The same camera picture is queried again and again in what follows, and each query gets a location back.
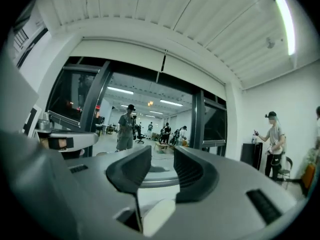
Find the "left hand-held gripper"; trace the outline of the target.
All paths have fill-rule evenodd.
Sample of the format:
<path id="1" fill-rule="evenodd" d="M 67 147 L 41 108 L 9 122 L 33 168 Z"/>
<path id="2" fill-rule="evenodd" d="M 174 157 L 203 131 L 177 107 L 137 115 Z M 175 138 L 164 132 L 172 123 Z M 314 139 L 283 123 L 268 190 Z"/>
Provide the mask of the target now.
<path id="1" fill-rule="evenodd" d="M 99 139 L 94 132 L 81 131 L 53 131 L 52 115 L 42 112 L 38 105 L 31 109 L 23 126 L 23 133 L 28 138 L 37 137 L 41 144 L 51 150 L 59 152 L 77 152 L 93 146 Z"/>

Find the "black chair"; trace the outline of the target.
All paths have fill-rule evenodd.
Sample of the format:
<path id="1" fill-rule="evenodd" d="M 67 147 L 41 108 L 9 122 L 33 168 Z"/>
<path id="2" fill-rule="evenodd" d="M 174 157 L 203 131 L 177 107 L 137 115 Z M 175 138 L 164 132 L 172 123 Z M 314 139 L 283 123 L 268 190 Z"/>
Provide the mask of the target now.
<path id="1" fill-rule="evenodd" d="M 286 183 L 286 186 L 285 186 L 286 189 L 288 188 L 288 185 L 291 179 L 292 167 L 293 167 L 292 160 L 287 156 L 283 156 L 281 160 L 281 168 L 278 170 L 278 174 L 275 182 L 279 185 Z"/>

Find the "white roller blind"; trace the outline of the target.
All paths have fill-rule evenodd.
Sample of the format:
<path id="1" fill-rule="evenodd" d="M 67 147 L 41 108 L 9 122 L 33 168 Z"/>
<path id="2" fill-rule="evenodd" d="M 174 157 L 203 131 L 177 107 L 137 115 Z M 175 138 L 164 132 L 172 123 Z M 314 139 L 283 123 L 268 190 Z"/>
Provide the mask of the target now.
<path id="1" fill-rule="evenodd" d="M 208 86 L 224 87 L 221 81 L 188 62 L 184 62 L 173 55 L 168 55 L 163 51 L 136 44 L 83 39 L 74 47 L 70 56 L 106 59 L 112 61 L 118 67 L 122 66 L 123 69 L 117 70 L 122 73 L 129 72 L 129 67 L 132 67 L 137 70 L 137 73 L 132 73 L 134 76 L 141 76 L 142 71 L 145 70 L 148 78 L 164 73 L 203 88 Z"/>

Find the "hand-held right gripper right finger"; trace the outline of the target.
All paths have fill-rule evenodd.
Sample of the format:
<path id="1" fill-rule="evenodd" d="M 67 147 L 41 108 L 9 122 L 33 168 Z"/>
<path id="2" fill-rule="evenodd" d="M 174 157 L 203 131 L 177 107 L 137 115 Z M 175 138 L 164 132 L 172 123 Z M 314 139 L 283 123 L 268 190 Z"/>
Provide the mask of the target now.
<path id="1" fill-rule="evenodd" d="M 159 240 L 272 240 L 291 222 L 297 201 L 252 166 L 177 147 L 180 191 Z"/>

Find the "orange bag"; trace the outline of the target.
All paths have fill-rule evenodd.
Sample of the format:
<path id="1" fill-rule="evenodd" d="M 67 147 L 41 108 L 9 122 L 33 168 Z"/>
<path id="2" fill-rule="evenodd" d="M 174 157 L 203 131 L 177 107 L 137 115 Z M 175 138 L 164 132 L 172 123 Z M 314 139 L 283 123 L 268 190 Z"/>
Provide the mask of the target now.
<path id="1" fill-rule="evenodd" d="M 308 164 L 305 172 L 303 173 L 301 177 L 302 184 L 305 189 L 309 190 L 315 175 L 315 166 L 313 164 Z"/>

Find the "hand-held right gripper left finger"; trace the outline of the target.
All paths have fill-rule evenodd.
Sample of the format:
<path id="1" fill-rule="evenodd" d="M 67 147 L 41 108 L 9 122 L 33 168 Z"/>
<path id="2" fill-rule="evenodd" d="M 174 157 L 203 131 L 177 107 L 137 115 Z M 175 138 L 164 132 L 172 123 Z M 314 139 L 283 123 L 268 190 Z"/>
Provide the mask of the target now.
<path id="1" fill-rule="evenodd" d="M 143 234 L 119 221 L 124 212 L 140 214 L 137 193 L 151 168 L 152 148 L 138 146 L 94 157 L 69 159 L 70 168 L 84 165 L 87 168 L 74 176 L 97 206 L 94 218 L 103 223 L 108 240 L 142 240 Z"/>

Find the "black window frame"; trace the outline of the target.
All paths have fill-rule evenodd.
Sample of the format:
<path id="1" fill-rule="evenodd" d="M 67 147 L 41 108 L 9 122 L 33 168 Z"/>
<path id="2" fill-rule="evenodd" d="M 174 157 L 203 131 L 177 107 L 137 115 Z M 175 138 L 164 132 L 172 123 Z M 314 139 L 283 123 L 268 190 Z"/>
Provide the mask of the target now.
<path id="1" fill-rule="evenodd" d="M 226 144 L 227 108 L 219 96 L 163 70 L 106 58 L 70 56 L 46 102 L 56 128 L 93 132 L 86 157 L 117 150 L 123 114 L 133 117 L 133 145 L 155 142 L 207 149 Z"/>

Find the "long ceiling light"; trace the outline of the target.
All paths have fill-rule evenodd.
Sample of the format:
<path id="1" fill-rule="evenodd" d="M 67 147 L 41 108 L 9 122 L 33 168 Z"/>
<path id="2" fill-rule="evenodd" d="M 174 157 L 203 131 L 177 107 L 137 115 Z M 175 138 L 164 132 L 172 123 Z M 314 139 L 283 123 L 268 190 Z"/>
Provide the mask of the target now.
<path id="1" fill-rule="evenodd" d="M 292 56 L 296 52 L 296 37 L 291 11 L 286 0 L 275 0 L 275 2 L 280 11 L 282 21 L 284 24 L 288 55 Z"/>

